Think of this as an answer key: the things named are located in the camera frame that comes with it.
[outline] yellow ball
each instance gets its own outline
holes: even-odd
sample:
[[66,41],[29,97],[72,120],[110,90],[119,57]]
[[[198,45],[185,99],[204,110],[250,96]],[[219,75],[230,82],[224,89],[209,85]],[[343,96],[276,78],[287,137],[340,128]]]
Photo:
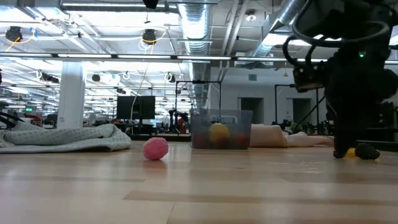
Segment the yellow ball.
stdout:
[[345,156],[346,158],[355,158],[355,148],[350,148]]
[[209,139],[214,145],[224,144],[229,141],[229,129],[223,124],[212,124],[209,129]]

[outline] gray blanket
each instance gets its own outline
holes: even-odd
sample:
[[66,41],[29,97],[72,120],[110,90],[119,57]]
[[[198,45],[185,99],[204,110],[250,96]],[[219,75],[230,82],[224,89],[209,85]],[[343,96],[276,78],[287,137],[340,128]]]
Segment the gray blanket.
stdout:
[[69,152],[82,149],[128,149],[131,139],[113,124],[96,128],[44,129],[18,122],[0,131],[0,153]]

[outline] black monitor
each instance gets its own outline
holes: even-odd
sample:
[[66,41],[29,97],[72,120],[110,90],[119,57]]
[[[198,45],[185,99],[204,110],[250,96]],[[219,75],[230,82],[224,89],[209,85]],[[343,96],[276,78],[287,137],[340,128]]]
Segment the black monitor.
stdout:
[[56,123],[58,120],[58,114],[48,114],[47,115],[47,121],[53,121]]
[[[116,117],[130,119],[131,105],[135,96],[118,96]],[[155,119],[155,97],[137,96],[132,111],[133,119]]]

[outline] green led light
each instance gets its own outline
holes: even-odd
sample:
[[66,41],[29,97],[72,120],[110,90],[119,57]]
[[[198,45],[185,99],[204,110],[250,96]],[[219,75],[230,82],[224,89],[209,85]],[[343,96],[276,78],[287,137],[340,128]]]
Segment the green led light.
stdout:
[[360,52],[360,53],[359,53],[359,57],[361,57],[361,58],[362,58],[362,57],[365,57],[365,55],[366,55],[366,52]]

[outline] clear plastic bin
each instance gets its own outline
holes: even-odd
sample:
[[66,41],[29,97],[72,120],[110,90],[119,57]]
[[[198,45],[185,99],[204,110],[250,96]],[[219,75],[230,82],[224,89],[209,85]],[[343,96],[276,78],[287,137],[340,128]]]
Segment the clear plastic bin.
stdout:
[[[192,148],[194,149],[247,149],[249,147],[252,111],[192,109],[190,118]],[[211,129],[211,126],[216,123],[223,125],[222,133]]]

